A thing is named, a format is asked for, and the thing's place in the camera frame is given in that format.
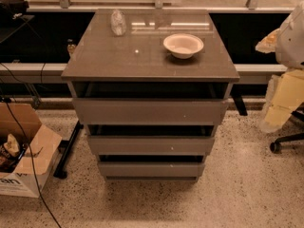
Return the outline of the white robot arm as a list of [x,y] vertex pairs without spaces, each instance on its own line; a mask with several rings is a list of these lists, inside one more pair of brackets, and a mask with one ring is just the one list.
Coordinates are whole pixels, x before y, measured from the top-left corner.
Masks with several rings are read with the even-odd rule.
[[280,129],[304,103],[304,2],[300,2],[281,26],[256,45],[256,51],[273,52],[287,69],[268,83],[259,128],[265,133]]

